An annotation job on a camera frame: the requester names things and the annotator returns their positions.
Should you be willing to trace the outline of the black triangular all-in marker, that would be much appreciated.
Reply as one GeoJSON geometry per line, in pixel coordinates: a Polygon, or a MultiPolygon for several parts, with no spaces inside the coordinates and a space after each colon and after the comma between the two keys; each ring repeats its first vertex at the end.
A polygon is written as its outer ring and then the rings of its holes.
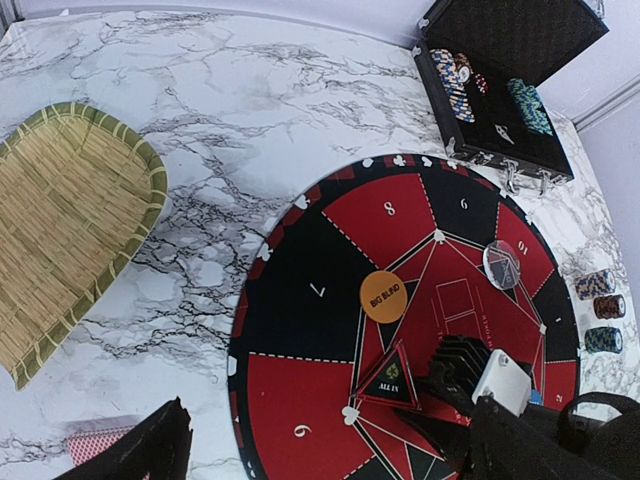
{"type": "Polygon", "coordinates": [[[394,408],[421,409],[402,340],[384,354],[356,386],[351,396],[394,408]]]}

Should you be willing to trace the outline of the blue small blind button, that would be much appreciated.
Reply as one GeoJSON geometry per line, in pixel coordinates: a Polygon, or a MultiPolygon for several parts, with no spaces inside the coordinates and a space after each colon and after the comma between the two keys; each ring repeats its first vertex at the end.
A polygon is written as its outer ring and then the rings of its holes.
{"type": "Polygon", "coordinates": [[[543,399],[540,392],[536,389],[531,390],[530,400],[529,402],[534,405],[543,406],[543,399]]]}

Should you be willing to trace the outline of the blue green 50 chip stack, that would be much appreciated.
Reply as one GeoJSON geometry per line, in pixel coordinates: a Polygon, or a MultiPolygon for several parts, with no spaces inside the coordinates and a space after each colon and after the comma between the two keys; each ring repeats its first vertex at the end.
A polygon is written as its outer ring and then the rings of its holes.
{"type": "Polygon", "coordinates": [[[585,348],[589,353],[620,354],[623,351],[623,336],[616,327],[596,327],[588,329],[584,336],[585,348]]]}

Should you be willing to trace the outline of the blue cream 10 chip stack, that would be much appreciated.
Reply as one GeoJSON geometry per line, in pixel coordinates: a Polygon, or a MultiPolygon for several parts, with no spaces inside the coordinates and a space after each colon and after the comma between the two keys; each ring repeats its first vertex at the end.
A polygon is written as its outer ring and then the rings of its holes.
{"type": "Polygon", "coordinates": [[[574,282],[580,300],[591,300],[611,295],[616,290],[616,280],[610,269],[602,269],[577,278],[574,282]]]}

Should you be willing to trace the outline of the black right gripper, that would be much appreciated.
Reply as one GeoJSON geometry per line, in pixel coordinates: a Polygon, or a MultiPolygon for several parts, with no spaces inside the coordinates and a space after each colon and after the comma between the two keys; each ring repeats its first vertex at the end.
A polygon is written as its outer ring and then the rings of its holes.
{"type": "MultiPolygon", "coordinates": [[[[414,379],[418,394],[430,396],[453,408],[463,417],[472,417],[472,395],[488,365],[490,349],[478,338],[445,336],[429,361],[426,376],[414,379]]],[[[468,463],[470,428],[440,419],[422,409],[396,408],[396,417],[424,438],[450,465],[468,463]]]]}

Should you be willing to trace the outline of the orange big blind button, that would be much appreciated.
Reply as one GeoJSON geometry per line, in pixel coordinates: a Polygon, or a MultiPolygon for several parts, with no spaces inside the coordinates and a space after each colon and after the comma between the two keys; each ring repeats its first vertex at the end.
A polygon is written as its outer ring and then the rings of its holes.
{"type": "Polygon", "coordinates": [[[362,282],[359,299],[365,314],[378,324],[398,321],[408,305],[408,293],[402,280],[393,272],[378,270],[362,282]]]}

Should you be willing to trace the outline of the clear acrylic dealer button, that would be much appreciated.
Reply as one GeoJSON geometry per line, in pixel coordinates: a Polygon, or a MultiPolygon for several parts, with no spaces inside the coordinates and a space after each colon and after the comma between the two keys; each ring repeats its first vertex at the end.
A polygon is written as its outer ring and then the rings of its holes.
{"type": "Polygon", "coordinates": [[[521,262],[505,240],[495,240],[484,249],[483,267],[489,282],[501,291],[513,289],[521,279],[521,262]]]}

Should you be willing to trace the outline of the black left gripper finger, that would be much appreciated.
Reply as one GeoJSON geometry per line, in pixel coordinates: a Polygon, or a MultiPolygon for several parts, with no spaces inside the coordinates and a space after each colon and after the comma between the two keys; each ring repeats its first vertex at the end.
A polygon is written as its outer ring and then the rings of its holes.
{"type": "Polygon", "coordinates": [[[61,479],[170,479],[187,476],[193,430],[181,399],[166,402],[121,439],[61,479]]]}

